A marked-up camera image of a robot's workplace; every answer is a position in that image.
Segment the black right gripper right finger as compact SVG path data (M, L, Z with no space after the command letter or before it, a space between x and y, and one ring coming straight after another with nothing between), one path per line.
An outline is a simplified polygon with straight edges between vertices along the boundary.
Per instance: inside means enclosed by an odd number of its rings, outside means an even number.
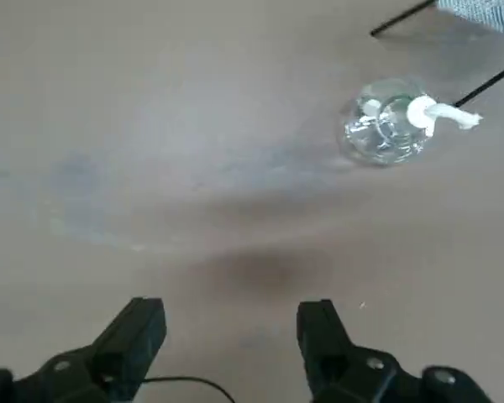
M491 403L459 369L428 366L413 376L393 355L353 343L330 300L299 304L297 341L313 402Z

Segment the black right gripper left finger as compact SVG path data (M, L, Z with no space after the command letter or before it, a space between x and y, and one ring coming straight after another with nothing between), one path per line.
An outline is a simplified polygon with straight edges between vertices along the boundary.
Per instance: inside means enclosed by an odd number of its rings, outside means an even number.
M22 379L0 368L0 402L131 402L166 334L163 301L135 297L91 344Z

